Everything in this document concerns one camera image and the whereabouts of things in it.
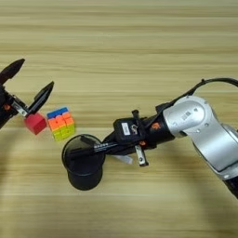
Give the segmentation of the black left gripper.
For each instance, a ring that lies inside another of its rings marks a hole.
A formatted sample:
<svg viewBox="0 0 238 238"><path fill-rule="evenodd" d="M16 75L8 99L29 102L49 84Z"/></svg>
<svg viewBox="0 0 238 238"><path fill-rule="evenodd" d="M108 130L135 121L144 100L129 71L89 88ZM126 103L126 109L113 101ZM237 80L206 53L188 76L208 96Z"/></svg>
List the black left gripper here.
<svg viewBox="0 0 238 238"><path fill-rule="evenodd" d="M18 113L23 117L27 117L30 113L38 112L46 103L54 86L54 82L50 82L34 97L33 104L29 107L17 98L15 95L9 94L5 87L2 86L8 79L14 77L22 67L25 59L18 59L10 63L0 72L0 129Z"/></svg>

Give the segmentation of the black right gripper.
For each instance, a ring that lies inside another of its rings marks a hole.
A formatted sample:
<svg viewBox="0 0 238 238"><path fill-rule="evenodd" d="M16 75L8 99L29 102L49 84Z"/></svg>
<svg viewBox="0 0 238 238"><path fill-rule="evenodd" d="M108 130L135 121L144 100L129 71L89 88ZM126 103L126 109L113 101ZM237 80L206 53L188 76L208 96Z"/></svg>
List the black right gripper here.
<svg viewBox="0 0 238 238"><path fill-rule="evenodd" d="M109 155L129 155L136 152L139 165L147 166L149 162L146 159L145 151L157 147L158 144L174 139L174 136L165 123L162 114L156 114L149 118L140 118L139 111L132 112L135 124L131 126L134 130L132 142L134 146L117 145L106 151ZM112 132L104 140L104 143L115 142L115 135Z"/></svg>

